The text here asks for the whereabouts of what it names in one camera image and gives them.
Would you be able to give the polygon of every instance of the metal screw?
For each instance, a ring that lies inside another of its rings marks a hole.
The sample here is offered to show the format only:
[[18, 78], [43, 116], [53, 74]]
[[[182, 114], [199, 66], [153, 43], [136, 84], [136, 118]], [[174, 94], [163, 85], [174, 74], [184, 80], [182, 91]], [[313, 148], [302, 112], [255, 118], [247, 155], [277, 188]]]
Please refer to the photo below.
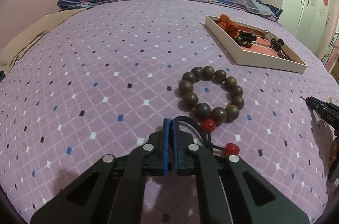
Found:
[[190, 144], [189, 150], [190, 151], [197, 151], [199, 149], [199, 146], [197, 144]]
[[144, 144], [142, 147], [144, 151], [152, 151], [154, 149], [154, 146], [152, 144]]
[[238, 163], [240, 158], [238, 155], [235, 155], [235, 154], [231, 154], [229, 157], [228, 157], [228, 160], [230, 160], [232, 163]]
[[113, 160], [114, 160], [114, 157], [113, 157], [113, 155], [110, 155], [110, 154], [106, 154], [102, 158], [102, 161], [104, 161], [105, 163], [111, 163], [111, 162], [113, 162]]

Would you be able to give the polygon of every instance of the purple bedsheet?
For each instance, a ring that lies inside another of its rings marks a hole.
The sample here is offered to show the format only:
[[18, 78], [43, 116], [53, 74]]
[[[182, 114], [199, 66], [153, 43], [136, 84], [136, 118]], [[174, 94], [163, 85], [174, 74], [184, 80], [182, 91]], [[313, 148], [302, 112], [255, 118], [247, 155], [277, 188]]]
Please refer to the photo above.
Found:
[[[308, 64], [304, 74], [237, 66], [203, 23], [229, 15], [268, 29]], [[225, 69], [244, 89], [239, 118], [212, 134], [314, 222], [334, 190], [326, 183], [333, 133], [300, 96], [338, 103], [338, 85], [321, 62], [279, 24], [218, 5], [181, 0], [95, 6], [56, 27], [0, 83], [0, 184], [29, 222], [33, 213], [104, 154], [128, 154], [162, 125], [188, 115], [178, 81], [195, 66]], [[201, 102], [228, 103], [211, 82]], [[195, 181], [149, 178], [142, 223], [198, 223]]]

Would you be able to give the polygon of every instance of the orange scrunchie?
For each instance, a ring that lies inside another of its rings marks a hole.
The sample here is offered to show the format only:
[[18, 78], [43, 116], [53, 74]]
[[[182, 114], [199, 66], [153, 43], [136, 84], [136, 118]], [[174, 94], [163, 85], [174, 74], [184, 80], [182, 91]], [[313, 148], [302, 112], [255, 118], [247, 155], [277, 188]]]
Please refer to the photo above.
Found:
[[233, 39], [239, 37], [239, 29], [234, 21], [231, 21], [225, 14], [220, 15], [220, 19], [215, 21], [216, 24], [223, 29]]

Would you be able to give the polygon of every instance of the brown bead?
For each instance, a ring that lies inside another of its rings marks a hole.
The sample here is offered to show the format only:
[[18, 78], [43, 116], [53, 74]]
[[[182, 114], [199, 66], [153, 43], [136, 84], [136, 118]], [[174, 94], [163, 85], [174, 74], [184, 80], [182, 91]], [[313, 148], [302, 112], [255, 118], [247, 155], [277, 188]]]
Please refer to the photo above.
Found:
[[224, 123], [227, 118], [226, 110], [222, 107], [216, 107], [211, 112], [211, 119], [218, 125]]
[[236, 86], [232, 87], [232, 89], [231, 89], [231, 96], [232, 97], [242, 96], [242, 94], [243, 94], [243, 91], [242, 91], [241, 86], [236, 85]]
[[227, 112], [227, 120], [233, 121], [238, 118], [239, 116], [239, 109], [236, 105], [228, 105], [226, 107]]
[[195, 67], [191, 70], [191, 72], [195, 75], [195, 79], [197, 81], [203, 78], [203, 70], [202, 67]]
[[213, 67], [211, 67], [211, 66], [204, 67], [203, 75], [204, 75], [204, 78], [207, 79], [207, 80], [212, 79], [213, 76], [214, 76], [214, 69], [213, 69]]
[[217, 83], [222, 83], [226, 80], [227, 74], [224, 70], [219, 69], [214, 73], [214, 79]]
[[211, 108], [208, 104], [200, 103], [194, 108], [194, 113], [199, 119], [206, 119], [211, 114]]
[[179, 93], [181, 95], [186, 94], [187, 92], [193, 91], [193, 85], [189, 81], [181, 81], [179, 84]]
[[195, 107], [198, 103], [198, 96], [194, 92], [187, 92], [182, 99], [189, 108]]
[[225, 80], [225, 87], [227, 90], [231, 90], [233, 86], [237, 85], [237, 80], [234, 77], [227, 77]]
[[184, 75], [182, 75], [182, 80], [183, 81], [189, 81], [192, 84], [195, 83], [195, 75], [192, 72], [186, 72]]
[[241, 96], [235, 96], [232, 98], [232, 104], [237, 106], [237, 108], [240, 110], [244, 107], [244, 99]]

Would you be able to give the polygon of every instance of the beige blanket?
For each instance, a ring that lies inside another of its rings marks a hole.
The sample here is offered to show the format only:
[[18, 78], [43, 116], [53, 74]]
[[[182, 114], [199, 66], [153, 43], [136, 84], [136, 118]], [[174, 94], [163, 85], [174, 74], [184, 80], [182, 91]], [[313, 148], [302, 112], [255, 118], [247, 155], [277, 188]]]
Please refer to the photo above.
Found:
[[65, 10], [48, 14], [23, 30], [0, 52], [0, 71], [4, 71], [4, 73], [7, 75], [13, 68], [16, 61], [20, 60], [28, 51], [28, 49], [36, 44], [38, 40], [42, 38], [42, 36], [63, 23], [71, 16], [86, 9], [87, 8]]

